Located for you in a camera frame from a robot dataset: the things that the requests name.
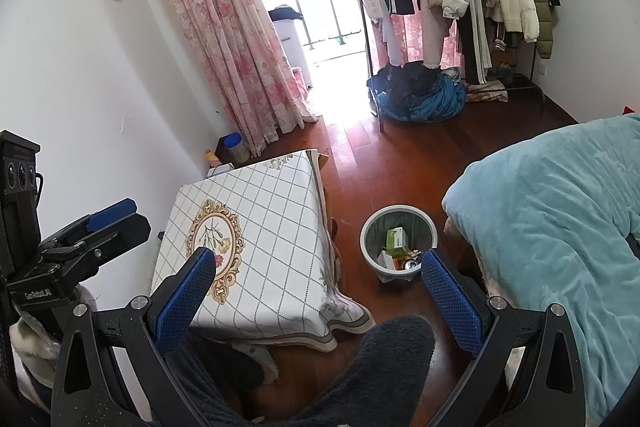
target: green box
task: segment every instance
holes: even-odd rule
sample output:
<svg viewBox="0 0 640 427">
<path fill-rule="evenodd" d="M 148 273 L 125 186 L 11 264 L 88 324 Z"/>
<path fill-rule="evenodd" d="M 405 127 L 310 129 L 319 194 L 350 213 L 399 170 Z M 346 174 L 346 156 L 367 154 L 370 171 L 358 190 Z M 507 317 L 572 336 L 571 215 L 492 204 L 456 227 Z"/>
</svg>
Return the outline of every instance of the green box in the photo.
<svg viewBox="0 0 640 427">
<path fill-rule="evenodd" d="M 402 227 L 386 231 L 386 251 L 391 257 L 405 255 L 409 248 L 409 241 L 406 232 Z"/>
</svg>

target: bottle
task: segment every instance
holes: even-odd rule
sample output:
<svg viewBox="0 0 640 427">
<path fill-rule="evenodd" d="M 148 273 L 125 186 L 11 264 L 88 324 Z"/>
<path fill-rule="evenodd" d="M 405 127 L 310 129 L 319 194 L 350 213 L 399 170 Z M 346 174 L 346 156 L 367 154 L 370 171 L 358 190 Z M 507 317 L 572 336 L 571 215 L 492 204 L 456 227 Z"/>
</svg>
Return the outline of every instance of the bottle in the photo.
<svg viewBox="0 0 640 427">
<path fill-rule="evenodd" d="M 207 149 L 204 152 L 204 155 L 207 157 L 207 160 L 209 161 L 209 165 L 211 166 L 211 168 L 222 165 L 222 162 L 218 159 L 218 157 L 215 154 L 211 152 L 211 149 Z"/>
</svg>

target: light blue blanket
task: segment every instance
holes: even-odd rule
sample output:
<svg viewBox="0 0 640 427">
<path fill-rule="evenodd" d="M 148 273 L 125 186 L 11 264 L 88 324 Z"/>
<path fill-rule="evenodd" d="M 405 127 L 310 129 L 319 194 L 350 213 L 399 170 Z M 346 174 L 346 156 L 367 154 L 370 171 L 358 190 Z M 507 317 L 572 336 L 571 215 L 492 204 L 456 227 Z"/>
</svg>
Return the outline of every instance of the light blue blanket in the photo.
<svg viewBox="0 0 640 427">
<path fill-rule="evenodd" d="M 568 311 L 587 419 L 640 364 L 640 116 L 550 131 L 475 162 L 442 206 L 516 307 Z"/>
</svg>

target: trash can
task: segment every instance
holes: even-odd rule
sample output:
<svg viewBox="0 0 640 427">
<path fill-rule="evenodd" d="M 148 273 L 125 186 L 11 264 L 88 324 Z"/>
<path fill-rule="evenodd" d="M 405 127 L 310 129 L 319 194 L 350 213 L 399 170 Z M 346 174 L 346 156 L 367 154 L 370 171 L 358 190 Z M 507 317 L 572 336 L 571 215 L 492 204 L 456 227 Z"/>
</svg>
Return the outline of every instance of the trash can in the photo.
<svg viewBox="0 0 640 427">
<path fill-rule="evenodd" d="M 386 231 L 402 227 L 406 232 L 409 250 L 425 252 L 438 245 L 438 231 L 434 222 L 419 208 L 407 204 L 393 204 L 378 210 L 367 219 L 360 232 L 362 255 L 382 282 L 410 281 L 420 271 L 420 264 L 408 270 L 391 270 L 378 264 L 378 256 L 386 248 Z"/>
</svg>

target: curtain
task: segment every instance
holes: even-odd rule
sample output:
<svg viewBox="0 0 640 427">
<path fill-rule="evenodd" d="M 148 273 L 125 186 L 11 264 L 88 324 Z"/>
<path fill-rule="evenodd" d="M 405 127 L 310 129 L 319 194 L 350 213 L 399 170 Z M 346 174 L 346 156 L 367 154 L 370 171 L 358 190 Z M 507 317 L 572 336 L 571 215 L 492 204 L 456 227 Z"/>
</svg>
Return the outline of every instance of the curtain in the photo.
<svg viewBox="0 0 640 427">
<path fill-rule="evenodd" d="M 302 99 L 262 0 L 169 0 L 252 155 L 317 118 Z"/>
</svg>

